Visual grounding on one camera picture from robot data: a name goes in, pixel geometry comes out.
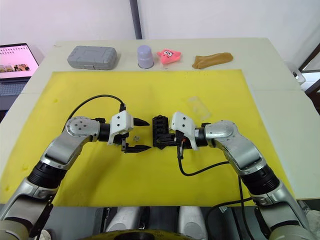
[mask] white table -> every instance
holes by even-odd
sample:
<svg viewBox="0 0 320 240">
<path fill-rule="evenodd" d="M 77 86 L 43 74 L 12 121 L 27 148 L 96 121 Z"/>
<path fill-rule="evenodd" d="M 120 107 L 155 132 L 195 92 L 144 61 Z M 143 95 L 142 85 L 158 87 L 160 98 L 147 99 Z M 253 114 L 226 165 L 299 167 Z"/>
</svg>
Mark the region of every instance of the white table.
<svg viewBox="0 0 320 240">
<path fill-rule="evenodd" d="M 0 175 L 52 72 L 92 71 L 69 66 L 67 57 L 75 46 L 114 47 L 119 55 L 114 71 L 147 71 L 137 65 L 137 47 L 143 44 L 152 48 L 155 58 L 148 71 L 192 71 L 195 55 L 232 53 L 232 62 L 207 69 L 242 70 L 295 196 L 320 198 L 320 116 L 265 38 L 58 42 L 0 123 Z M 156 57 L 156 51 L 163 48 L 181 51 L 181 60 L 163 68 Z"/>
</svg>

